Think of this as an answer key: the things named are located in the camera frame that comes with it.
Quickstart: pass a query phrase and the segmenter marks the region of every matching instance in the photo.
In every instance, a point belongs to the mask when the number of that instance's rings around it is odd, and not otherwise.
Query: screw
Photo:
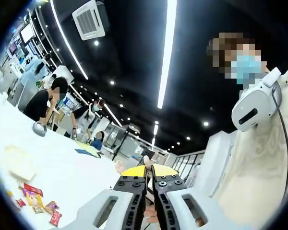
[[[178,184],[178,185],[179,185],[179,184],[182,184],[182,181],[176,180],[176,181],[175,181],[175,184]]]
[[[125,182],[124,181],[118,181],[117,185],[118,186],[123,186],[123,185],[125,185]]]
[[[167,186],[167,183],[165,181],[161,181],[161,182],[159,182],[159,186],[165,187],[165,186]]]
[[[140,183],[133,183],[133,187],[140,187],[141,185],[140,185]]]

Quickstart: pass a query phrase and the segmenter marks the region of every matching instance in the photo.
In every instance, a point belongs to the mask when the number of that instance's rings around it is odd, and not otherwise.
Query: screen
[[[30,23],[20,32],[20,35],[25,44],[34,36]]]
[[[12,55],[14,55],[16,53],[16,50],[17,50],[17,45],[15,44],[15,42],[13,42],[10,47],[9,47],[9,50],[11,52]]]

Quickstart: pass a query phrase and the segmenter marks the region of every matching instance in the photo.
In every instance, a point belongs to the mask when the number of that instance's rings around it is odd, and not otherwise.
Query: black ceiling
[[[241,86],[212,69],[205,53],[210,38],[219,32],[246,33],[261,44],[270,69],[278,66],[284,72],[288,68],[288,15],[273,13],[272,3],[257,7],[256,13],[252,0],[243,7],[236,3],[233,6],[231,0],[179,0],[168,85],[160,110],[157,101],[167,1],[102,1],[104,7],[99,11],[106,36],[96,39],[99,46],[94,45],[95,39],[82,41],[72,19],[72,12],[86,2],[54,0],[63,31],[89,80],[70,55],[50,3],[37,8],[45,22],[42,26],[48,25],[46,32],[55,48],[60,49],[63,64],[73,70],[74,87],[87,101],[104,98],[115,116],[124,120],[123,124],[130,117],[130,122],[140,127],[140,137],[149,142],[154,122],[159,121],[156,145],[163,149],[174,145],[171,151],[178,155],[205,149],[208,138],[218,131],[235,130],[230,114]],[[106,109],[101,114],[110,117]],[[203,126],[204,121],[209,122],[209,127]]]

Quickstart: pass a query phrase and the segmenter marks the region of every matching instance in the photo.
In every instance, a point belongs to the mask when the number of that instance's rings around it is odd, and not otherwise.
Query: ceiling air conditioner
[[[84,4],[72,13],[78,32],[82,40],[105,36],[96,1]]]

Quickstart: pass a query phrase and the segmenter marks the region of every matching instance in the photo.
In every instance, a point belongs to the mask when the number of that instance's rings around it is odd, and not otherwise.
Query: blue surgical mask
[[[251,79],[256,73],[261,73],[261,65],[261,61],[255,60],[253,55],[237,55],[236,61],[230,63],[231,73],[237,76],[237,84],[243,84],[243,79]]]
[[[100,110],[100,109],[98,108],[97,104],[94,105],[93,109],[94,109],[95,112],[98,112],[98,111]]]

